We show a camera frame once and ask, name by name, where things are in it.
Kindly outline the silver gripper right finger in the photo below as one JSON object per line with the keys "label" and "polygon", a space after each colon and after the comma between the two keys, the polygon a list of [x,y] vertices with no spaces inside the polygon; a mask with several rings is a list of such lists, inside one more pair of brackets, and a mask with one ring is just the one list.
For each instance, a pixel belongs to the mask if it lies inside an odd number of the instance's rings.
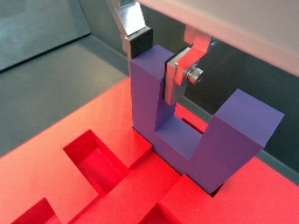
{"label": "silver gripper right finger", "polygon": [[196,63],[204,56],[211,45],[211,36],[186,26],[186,47],[166,63],[164,101],[174,105],[183,96],[187,83],[196,85],[203,78],[203,70]]}

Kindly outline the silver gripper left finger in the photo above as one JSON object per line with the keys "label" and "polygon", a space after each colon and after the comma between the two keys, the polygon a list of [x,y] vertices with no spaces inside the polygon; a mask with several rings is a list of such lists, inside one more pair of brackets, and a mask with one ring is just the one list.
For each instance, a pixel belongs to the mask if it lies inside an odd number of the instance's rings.
{"label": "silver gripper left finger", "polygon": [[152,47],[153,30],[145,25],[141,6],[135,0],[111,0],[111,11],[120,30],[123,49],[132,59]]}

